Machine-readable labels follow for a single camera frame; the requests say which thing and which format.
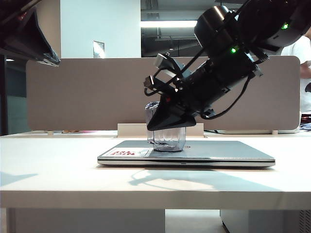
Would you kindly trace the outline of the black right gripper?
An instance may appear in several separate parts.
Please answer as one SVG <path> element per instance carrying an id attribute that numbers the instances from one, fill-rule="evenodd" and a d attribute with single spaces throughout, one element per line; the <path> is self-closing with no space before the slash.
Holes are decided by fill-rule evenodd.
<path id="1" fill-rule="evenodd" d="M 219 113 L 211 108 L 212 104 L 231 90 L 231 80 L 220 68 L 220 64 L 206 60 L 194 72 L 180 69 L 177 72 L 175 106 L 160 97 L 159 105 L 149 123 L 149 131 L 158 131 L 196 125 L 195 116 L 215 119 L 226 114 L 231 107 Z"/>

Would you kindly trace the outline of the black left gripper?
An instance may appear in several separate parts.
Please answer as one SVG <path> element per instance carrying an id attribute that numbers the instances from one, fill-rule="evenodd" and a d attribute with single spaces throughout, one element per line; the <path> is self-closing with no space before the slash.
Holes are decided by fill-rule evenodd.
<path id="1" fill-rule="evenodd" d="M 38 24 L 38 3 L 38 0 L 0 2 L 0 53 L 58 66 L 60 59 Z"/>

